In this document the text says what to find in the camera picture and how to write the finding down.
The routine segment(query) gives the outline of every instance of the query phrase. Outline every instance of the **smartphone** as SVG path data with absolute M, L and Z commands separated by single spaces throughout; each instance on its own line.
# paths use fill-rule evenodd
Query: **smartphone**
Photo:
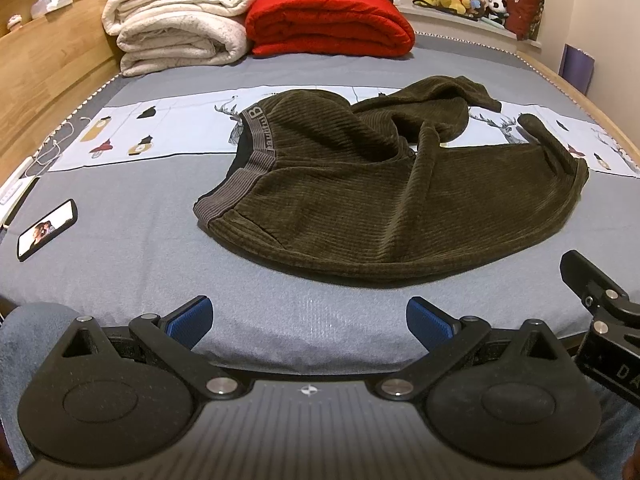
M 44 215 L 18 237 L 18 260 L 23 262 L 78 220 L 78 209 L 72 198 Z

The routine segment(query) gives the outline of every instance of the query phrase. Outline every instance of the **pants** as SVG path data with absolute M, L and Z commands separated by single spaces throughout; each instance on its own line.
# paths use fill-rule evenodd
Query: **pants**
M 0 420 L 20 471 L 33 462 L 18 426 L 20 396 L 77 316 L 66 306 L 34 303 L 15 309 L 0 327 Z M 581 461 L 601 480 L 620 480 L 640 438 L 640 410 L 599 384 L 591 386 L 602 406 L 602 425 Z

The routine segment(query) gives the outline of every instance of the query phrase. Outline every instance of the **gray bed sheet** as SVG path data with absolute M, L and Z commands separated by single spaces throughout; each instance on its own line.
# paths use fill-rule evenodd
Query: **gray bed sheet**
M 441 74 L 481 82 L 500 100 L 588 120 L 517 58 L 428 37 L 419 37 L 401 60 L 297 54 L 167 70 L 130 81 L 109 105 L 260 85 L 401 88 Z M 107 326 L 144 312 L 164 315 L 205 294 L 214 305 L 214 327 L 195 350 L 212 361 L 341 374 L 393 370 L 424 354 L 404 318 L 406 302 L 416 295 L 452 316 L 473 314 L 497 327 L 537 317 L 559 336 L 585 330 L 590 317 L 558 270 L 570 249 L 630 293 L 638 291 L 638 179 L 592 172 L 567 224 L 545 242 L 434 282 L 376 288 L 272 269 L 207 236 L 191 209 L 222 181 L 233 157 L 177 155 L 44 174 L 0 243 L 0 294 L 15 304 L 66 304 Z M 78 222 L 19 263 L 20 232 L 68 198 L 78 205 Z

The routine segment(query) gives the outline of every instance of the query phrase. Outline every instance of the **person's hand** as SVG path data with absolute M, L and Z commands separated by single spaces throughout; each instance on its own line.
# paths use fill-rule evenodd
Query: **person's hand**
M 633 455 L 626 461 L 622 470 L 622 480 L 640 480 L 640 440 L 636 442 Z

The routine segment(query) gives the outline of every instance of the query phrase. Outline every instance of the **blue gripper pad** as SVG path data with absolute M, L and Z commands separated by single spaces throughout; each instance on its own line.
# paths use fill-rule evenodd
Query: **blue gripper pad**
M 406 304 L 406 325 L 428 351 L 453 338 L 461 328 L 457 319 L 419 296 Z
M 206 296 L 197 296 L 183 306 L 164 316 L 159 328 L 171 339 L 189 350 L 213 326 L 213 306 Z

